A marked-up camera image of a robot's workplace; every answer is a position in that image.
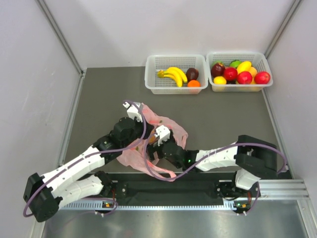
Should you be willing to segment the pink plastic bag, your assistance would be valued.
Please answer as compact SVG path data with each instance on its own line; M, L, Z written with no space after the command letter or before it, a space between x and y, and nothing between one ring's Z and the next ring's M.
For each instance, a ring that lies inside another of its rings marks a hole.
M170 129L170 136L174 137L176 144L182 148L185 147L188 138L188 133L175 121L159 116L154 113L146 104L141 103L142 113L145 116L146 121L154 126L154 129L150 131L150 139L148 145L155 142L159 143L159 149L163 146L163 143L167 139L167 130ZM144 147L146 145L145 140L142 140L138 145L131 149L122 152L122 155L117 157L117 160L124 166L132 167L133 169L144 172L150 176L157 176L162 178L159 173L166 173L170 178L176 177L175 172L156 166L159 161L158 153L154 155L154 161L145 162L144 160Z

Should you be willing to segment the orange yellow fruit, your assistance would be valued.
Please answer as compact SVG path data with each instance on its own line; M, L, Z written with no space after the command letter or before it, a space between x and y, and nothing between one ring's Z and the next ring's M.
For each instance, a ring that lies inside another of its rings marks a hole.
M156 141L156 137L153 135L149 138L149 144L153 144Z

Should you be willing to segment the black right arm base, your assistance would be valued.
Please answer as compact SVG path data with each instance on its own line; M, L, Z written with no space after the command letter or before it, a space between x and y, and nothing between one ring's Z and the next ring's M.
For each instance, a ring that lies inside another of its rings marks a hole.
M232 182L216 182L214 185L217 196L227 201L233 201L244 194Z

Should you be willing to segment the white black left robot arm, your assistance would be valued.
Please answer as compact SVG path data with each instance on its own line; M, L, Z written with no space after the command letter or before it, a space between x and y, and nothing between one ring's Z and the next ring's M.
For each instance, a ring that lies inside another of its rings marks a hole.
M89 172L113 161L131 144L147 139L154 126L147 121L138 122L129 117L121 118L109 134L93 143L86 151L63 166L43 175L28 177L23 199L37 222L50 219L65 205L89 196L113 195L114 187L108 175Z

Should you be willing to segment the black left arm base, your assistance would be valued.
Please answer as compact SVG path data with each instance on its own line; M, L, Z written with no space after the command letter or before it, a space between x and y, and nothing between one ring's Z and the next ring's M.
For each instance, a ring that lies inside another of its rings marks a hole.
M111 208L112 210L96 210L95 213L101 214L101 216L110 215L119 207L119 204L116 200L116 196L119 195L119 198L123 198L127 193L127 183L122 181L114 182L109 174L98 171L94 174L101 181L102 189L97 195L98 199L105 200L102 207Z

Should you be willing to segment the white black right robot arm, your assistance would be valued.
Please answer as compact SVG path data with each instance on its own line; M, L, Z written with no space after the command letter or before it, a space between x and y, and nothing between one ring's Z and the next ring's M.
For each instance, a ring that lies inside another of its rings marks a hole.
M274 144L240 135L237 142L212 150L186 150L171 137L166 141L147 145L145 155L151 161L157 155L184 172L199 173L239 167L233 177L231 190L235 195L243 196L261 179L277 176L277 152Z

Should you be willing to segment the white left fruit basket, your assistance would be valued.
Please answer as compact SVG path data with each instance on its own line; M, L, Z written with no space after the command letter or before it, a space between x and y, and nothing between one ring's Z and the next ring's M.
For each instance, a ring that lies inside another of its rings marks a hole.
M145 67L145 86L153 94L198 94L208 86L202 55L151 55Z

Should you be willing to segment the white fruit basket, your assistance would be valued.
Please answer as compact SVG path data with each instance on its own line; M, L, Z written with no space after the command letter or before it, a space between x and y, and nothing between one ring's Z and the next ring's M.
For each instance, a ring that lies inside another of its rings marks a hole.
M262 53L209 53L206 63L214 92L259 92L273 85L267 59Z
M198 94L208 86L202 55L151 55L145 67L145 86L153 94Z

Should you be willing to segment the white right fruit basket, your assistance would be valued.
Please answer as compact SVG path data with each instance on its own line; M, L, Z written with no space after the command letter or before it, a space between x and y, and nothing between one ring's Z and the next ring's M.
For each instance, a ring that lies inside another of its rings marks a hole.
M262 53L209 53L206 63L214 92L259 92L273 85L267 59Z

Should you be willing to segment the pale yellow fruit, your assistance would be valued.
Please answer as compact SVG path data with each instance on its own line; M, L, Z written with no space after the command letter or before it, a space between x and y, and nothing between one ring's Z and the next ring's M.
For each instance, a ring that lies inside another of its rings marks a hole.
M248 72L251 74L252 78L254 78L256 76L256 74L258 73L258 71L253 66L250 67Z

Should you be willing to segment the orange tangerine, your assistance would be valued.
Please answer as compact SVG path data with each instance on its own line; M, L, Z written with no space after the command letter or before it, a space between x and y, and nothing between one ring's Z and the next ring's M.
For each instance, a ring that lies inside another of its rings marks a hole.
M200 87L201 84L199 81L197 80L190 80L188 83L187 83L187 86L188 87Z

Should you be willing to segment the yellow banana bunch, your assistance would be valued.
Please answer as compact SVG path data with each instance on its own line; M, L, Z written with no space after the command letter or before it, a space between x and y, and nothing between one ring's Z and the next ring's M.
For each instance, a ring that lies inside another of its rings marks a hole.
M159 78L171 78L176 83L177 87L182 87L183 84L187 83L186 74L177 67L170 67L167 70L160 70L157 72Z

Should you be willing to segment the dark purple plum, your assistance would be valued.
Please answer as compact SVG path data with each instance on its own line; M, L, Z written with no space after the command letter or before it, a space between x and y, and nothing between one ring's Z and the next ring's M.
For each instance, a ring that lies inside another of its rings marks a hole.
M199 77L199 71L196 68L191 67L186 71L186 77L188 81L197 80Z

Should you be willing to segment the yellow lemon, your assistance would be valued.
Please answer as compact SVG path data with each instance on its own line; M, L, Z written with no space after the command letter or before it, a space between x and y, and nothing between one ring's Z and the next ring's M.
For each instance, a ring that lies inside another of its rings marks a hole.
M217 85L226 85L227 80L223 76L217 76L213 79L214 84Z

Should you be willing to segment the dark red apple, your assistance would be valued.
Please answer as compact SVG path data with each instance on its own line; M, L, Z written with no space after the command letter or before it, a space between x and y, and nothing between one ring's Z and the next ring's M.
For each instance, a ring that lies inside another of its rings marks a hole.
M215 63L211 68L211 76L212 77L222 76L224 71L225 71L225 66L222 63L220 62Z

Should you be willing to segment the red apple left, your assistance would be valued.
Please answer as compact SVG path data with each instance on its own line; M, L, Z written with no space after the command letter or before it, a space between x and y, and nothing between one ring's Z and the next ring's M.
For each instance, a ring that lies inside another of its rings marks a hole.
M223 77L227 81L234 81L236 80L237 76L238 76L238 71L234 67L227 67L223 72Z

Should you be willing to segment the red apple middle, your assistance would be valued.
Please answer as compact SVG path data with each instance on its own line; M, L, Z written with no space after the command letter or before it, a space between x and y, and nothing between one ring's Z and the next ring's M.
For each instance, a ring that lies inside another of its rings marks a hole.
M251 84L252 79L253 79L252 75L248 71L243 71L243 72L239 73L237 76L237 82L239 84Z

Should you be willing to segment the green lime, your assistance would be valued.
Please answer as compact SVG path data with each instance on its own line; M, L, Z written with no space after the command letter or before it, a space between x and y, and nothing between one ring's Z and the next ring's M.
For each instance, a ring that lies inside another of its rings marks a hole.
M237 68L242 62L240 60L234 60L230 63L230 67Z

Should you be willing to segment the yellow mango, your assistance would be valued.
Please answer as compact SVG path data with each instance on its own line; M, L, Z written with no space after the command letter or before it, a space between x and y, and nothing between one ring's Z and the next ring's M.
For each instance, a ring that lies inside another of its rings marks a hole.
M248 71L251 66L252 63L250 61L244 61L236 69L238 74L240 74L241 72Z

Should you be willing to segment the red apple right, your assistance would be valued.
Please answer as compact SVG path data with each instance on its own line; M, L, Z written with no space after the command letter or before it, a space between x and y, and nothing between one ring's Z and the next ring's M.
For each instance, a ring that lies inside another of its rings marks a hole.
M271 76L266 71L258 72L255 77L254 81L256 84L268 84L270 82Z

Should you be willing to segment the black mounting rail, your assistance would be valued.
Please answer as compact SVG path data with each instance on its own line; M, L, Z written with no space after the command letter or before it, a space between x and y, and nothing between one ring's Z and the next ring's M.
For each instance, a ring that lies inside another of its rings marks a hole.
M187 173L173 181L161 181L143 173L110 173L114 181L127 183L123 198L116 196L120 206L203 206L221 205L215 183L233 181L233 172Z

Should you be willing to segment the aluminium frame post left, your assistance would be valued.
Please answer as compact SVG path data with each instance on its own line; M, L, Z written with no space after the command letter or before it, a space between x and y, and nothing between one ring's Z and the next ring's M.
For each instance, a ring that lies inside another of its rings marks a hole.
M53 30L54 34L56 35L59 43L61 44L62 48L64 49L66 55L70 59L72 65L74 66L75 70L79 75L84 74L84 70L80 66L78 60L76 59L70 45L67 42L62 30L60 29L57 21L55 20L49 6L47 5L45 0L35 0L36 4L38 5L39 9L43 13L44 17L48 21L51 29Z

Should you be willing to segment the aluminium frame post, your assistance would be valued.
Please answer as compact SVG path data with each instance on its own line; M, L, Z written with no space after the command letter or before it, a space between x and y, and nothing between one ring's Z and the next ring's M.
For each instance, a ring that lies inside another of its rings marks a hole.
M55 20L49 6L47 5L45 0L35 0L36 4L38 5L39 9L43 13L44 17L48 21L51 29L53 30L54 34L56 35L59 43L61 44L62 48L64 49L66 55L70 59L72 65L74 66L75 70L79 75L84 74L84 70L80 66L78 60L76 59L70 45L67 42L62 30L60 29L57 21Z
M278 25L277 30L275 31L270 43L268 44L266 51L264 53L264 56L266 59L270 57L272 54L274 48L277 46L279 40L281 39L283 33L285 32L286 28L289 26L291 20L294 18L296 12L300 8L301 4L303 3L303 0L292 0L291 4L286 11L284 17L282 18L282 21Z

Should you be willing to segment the aluminium frame post right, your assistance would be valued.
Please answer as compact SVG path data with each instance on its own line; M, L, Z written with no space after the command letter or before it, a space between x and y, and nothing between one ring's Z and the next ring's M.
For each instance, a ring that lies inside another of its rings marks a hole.
M283 33L285 32L286 28L289 26L291 20L294 18L296 12L300 8L301 4L303 3L303 0L292 0L291 4L286 11L284 17L282 18L282 21L278 25L277 30L275 31L270 43L268 44L266 51L264 53L264 56L266 59L270 57L272 54L274 48L277 46L279 40L281 39Z

